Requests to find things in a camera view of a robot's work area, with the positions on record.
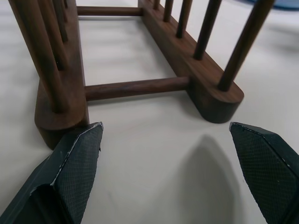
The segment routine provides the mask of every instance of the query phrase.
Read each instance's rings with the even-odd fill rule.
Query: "white table surface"
[[[137,0],[77,4],[135,7]],[[193,1],[187,31],[194,39],[207,4]],[[207,47],[223,69],[251,8],[223,0]],[[79,23],[86,85],[175,76],[139,18]],[[276,132],[299,153],[298,69],[299,13],[272,10],[236,78],[245,98],[232,121]],[[1,214],[51,153],[34,124],[38,75],[8,1],[0,1],[0,73]],[[184,91],[91,103],[89,114],[105,130],[83,224],[266,223],[229,123],[203,120]]]

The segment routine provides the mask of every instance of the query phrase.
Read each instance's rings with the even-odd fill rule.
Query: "blue object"
[[[299,0],[276,0],[274,7],[289,9],[289,10],[298,10],[299,9]]]

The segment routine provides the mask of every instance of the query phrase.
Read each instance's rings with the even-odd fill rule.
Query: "walnut wood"
[[[274,2],[275,0],[258,0],[254,5],[218,84],[219,90],[229,90]]]
[[[186,31],[189,14],[191,10],[192,0],[183,0],[181,14],[178,21],[177,38],[182,38]]]
[[[66,14],[64,0],[59,0],[59,1],[60,1],[60,4],[61,4],[62,15],[64,16],[64,21],[67,22],[67,14]]]
[[[209,1],[209,5],[206,10],[206,15],[201,27],[200,35],[194,52],[194,58],[197,60],[201,60],[206,51],[206,46],[209,42],[220,4],[221,0]]]
[[[142,8],[137,7],[93,7],[78,6],[78,15],[142,16]]]
[[[53,0],[53,5],[55,9],[55,14],[59,26],[59,31],[61,35],[62,42],[68,41],[68,36],[65,30],[65,24],[64,24],[64,15],[61,8],[61,0]]]
[[[70,108],[56,114],[49,107],[45,89],[41,83],[36,99],[35,124],[46,144],[54,149],[62,136],[70,130],[89,123],[88,108],[84,92],[84,72],[81,55],[78,15],[75,0],[68,1],[68,22],[65,29],[69,40],[64,43],[69,61],[68,70],[60,71],[64,91],[67,93]]]
[[[156,9],[159,9],[159,5],[160,5],[160,0],[154,0],[154,6],[153,8],[156,10]]]
[[[37,0],[10,0],[37,73],[53,112],[65,112],[69,102],[64,92]]]
[[[171,17],[172,7],[173,7],[173,0],[166,0],[164,18],[163,18],[164,22],[169,22]]]
[[[50,44],[59,70],[68,69],[68,59],[59,32],[52,0],[39,0]]]
[[[142,20],[178,77],[189,77],[187,90],[202,117],[213,123],[224,123],[231,119],[244,94],[233,83],[230,90],[218,90],[217,84],[223,70],[207,54],[201,61],[193,58],[196,41],[186,32],[181,39],[175,37],[178,23],[173,17],[163,22],[164,8],[153,9],[153,2],[139,0],[143,8]]]
[[[186,90],[189,77],[163,78],[85,87],[86,100],[128,97],[159,92]]]

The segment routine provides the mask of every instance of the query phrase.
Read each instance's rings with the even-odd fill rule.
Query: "vertical wooden rod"
[[[164,10],[164,22],[169,22],[171,18],[173,0],[166,0],[165,2],[165,10]]]
[[[60,30],[62,42],[66,42],[68,40],[68,37],[67,37],[66,30],[65,30],[64,15],[62,12],[60,1],[61,0],[53,0],[53,5],[54,5],[54,9],[55,9],[55,14],[56,14],[56,18],[57,18],[57,22],[58,22],[58,26],[59,26],[59,30]]]
[[[54,57],[59,70],[67,70],[69,67],[67,55],[59,33],[59,26],[55,16],[52,0],[39,0],[40,10],[45,23]]]
[[[69,7],[69,4],[68,4],[67,0],[64,0],[64,6],[65,6],[65,8]]]
[[[221,0],[210,0],[206,9],[206,15],[202,23],[200,35],[194,52],[194,58],[201,60],[206,51],[207,43],[216,20],[220,8]]]
[[[160,0],[154,0],[154,10],[159,9]]]
[[[183,0],[181,14],[178,21],[177,38],[183,38],[191,10],[192,0]]]
[[[218,89],[228,91],[275,0],[258,0],[223,72]]]
[[[59,1],[60,1],[60,4],[61,4],[61,9],[62,9],[62,14],[64,16],[64,21],[67,22],[67,14],[66,14],[64,0],[59,0]]]
[[[69,108],[37,0],[9,0],[53,112]]]

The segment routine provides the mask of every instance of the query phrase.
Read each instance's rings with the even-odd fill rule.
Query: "dark wood plate rack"
[[[223,71],[205,52],[221,0],[210,0],[196,42],[186,31],[192,0],[179,21],[173,0],[138,0],[138,7],[77,7],[75,0],[9,0],[40,77],[35,123],[54,149],[68,131],[89,123],[87,101],[186,90],[204,119],[231,119],[244,94],[234,78],[274,0],[258,0]],[[178,77],[85,86],[78,16],[141,16]]]

